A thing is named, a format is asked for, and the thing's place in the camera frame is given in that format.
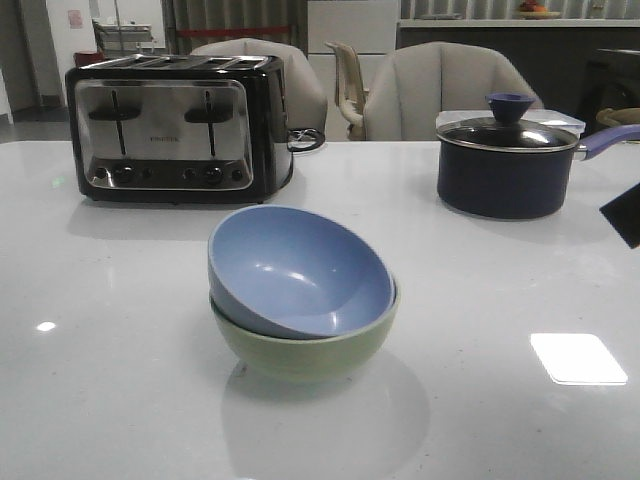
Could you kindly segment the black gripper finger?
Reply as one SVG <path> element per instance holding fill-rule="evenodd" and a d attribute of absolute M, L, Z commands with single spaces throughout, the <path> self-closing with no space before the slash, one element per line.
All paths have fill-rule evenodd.
<path fill-rule="evenodd" d="M 636 184 L 599 208 L 622 240 L 631 249 L 640 242 L 640 184 Z"/>

